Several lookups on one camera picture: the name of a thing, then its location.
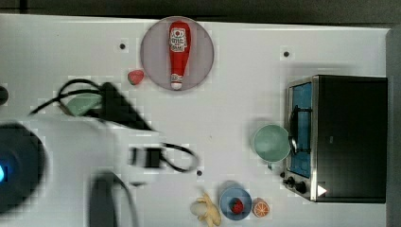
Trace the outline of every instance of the white table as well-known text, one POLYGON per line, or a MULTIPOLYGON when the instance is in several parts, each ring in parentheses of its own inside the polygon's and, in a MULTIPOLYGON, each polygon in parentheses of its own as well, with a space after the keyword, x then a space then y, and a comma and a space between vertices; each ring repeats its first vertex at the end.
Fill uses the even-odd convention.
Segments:
POLYGON ((284 125, 289 81, 316 74, 385 77, 388 29, 201 23, 215 45, 214 67, 200 87, 176 93, 149 79, 138 87, 127 81, 129 69, 141 68, 140 43, 155 22, 0 15, 0 83, 10 92, 1 117, 26 115, 69 79, 116 83, 168 142, 201 157, 201 177, 166 174, 132 191, 142 226, 204 226, 189 212, 190 203, 203 188, 218 204, 218 187, 228 180, 265 199, 271 213, 238 222, 223 218, 223 227, 385 226, 385 204, 317 204, 286 190, 251 152, 249 137, 260 124, 284 125), (128 49, 120 50, 121 42, 128 49))

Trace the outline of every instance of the gray plate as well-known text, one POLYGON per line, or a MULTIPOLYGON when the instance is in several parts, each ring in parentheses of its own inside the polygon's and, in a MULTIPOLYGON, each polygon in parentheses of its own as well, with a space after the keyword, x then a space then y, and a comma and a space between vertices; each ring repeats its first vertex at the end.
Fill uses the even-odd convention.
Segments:
POLYGON ((183 21, 191 28, 192 44, 180 91, 193 88, 209 74, 215 57, 212 39, 197 22, 186 17, 167 17, 153 25, 141 44, 141 62, 148 77, 159 86, 174 91, 170 86, 170 57, 168 29, 171 23, 183 21))

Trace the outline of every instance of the small bowl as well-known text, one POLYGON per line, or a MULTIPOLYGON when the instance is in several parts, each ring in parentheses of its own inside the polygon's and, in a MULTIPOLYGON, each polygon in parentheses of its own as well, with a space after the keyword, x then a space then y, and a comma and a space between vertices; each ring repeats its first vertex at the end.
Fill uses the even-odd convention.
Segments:
POLYGON ((223 215, 231 220, 242 220, 246 218, 252 211, 252 198, 250 194, 239 187, 230 187, 226 189, 220 198, 220 209, 223 215), (233 199, 240 199, 244 204, 244 210, 240 214, 235 214, 230 208, 230 202, 233 199))

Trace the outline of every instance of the black cable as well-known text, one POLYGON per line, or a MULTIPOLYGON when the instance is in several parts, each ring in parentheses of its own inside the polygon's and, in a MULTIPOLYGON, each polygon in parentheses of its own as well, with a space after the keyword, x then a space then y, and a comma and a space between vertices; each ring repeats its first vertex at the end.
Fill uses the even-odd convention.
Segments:
MULTIPOLYGON (((69 81, 67 81, 66 83, 64 83, 64 85, 62 85, 62 87, 59 89, 59 92, 57 93, 57 96, 61 96, 62 92, 70 85, 75 84, 75 83, 85 83, 85 84, 89 84, 93 87, 95 87, 98 91, 100 90, 100 86, 95 84, 94 82, 88 80, 88 79, 71 79, 69 81)), ((62 100, 58 100, 59 104, 61 105, 62 108, 64 109, 68 109, 65 104, 62 102, 62 100)))
POLYGON ((173 144, 164 144, 164 145, 165 145, 166 148, 174 148, 174 149, 183 151, 185 153, 188 153, 189 155, 194 157, 194 159, 193 159, 194 162, 192 163, 192 165, 188 169, 184 169, 184 168, 180 168, 180 167, 174 166, 172 163, 170 163, 167 160, 167 158, 164 155, 162 155, 161 160, 165 161, 174 170, 184 173, 184 172, 192 171, 192 170, 194 170, 195 168, 198 167, 199 158, 192 150, 190 150, 188 148, 184 148, 184 147, 178 146, 178 145, 173 145, 173 144))
POLYGON ((45 108, 46 106, 52 104, 53 102, 58 102, 58 101, 62 100, 62 99, 65 98, 65 97, 74 96, 74 95, 79 95, 79 94, 85 94, 85 93, 86 93, 86 94, 87 94, 87 93, 96 94, 96 95, 99 95, 99 94, 100 94, 99 91, 92 90, 92 89, 81 89, 81 90, 76 90, 76 91, 68 92, 68 93, 66 93, 66 94, 62 94, 62 95, 53 97, 52 99, 46 101, 44 104, 40 105, 40 106, 37 107, 35 110, 31 111, 31 112, 29 113, 29 115, 37 114, 38 111, 40 111, 41 109, 43 109, 43 108, 45 108))

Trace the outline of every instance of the teal cup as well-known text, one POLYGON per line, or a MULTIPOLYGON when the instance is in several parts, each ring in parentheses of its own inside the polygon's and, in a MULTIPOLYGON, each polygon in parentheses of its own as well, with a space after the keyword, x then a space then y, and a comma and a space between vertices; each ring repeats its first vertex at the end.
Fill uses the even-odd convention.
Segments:
POLYGON ((277 125, 264 126, 253 135, 251 146, 263 160, 280 162, 289 155, 288 131, 277 125))

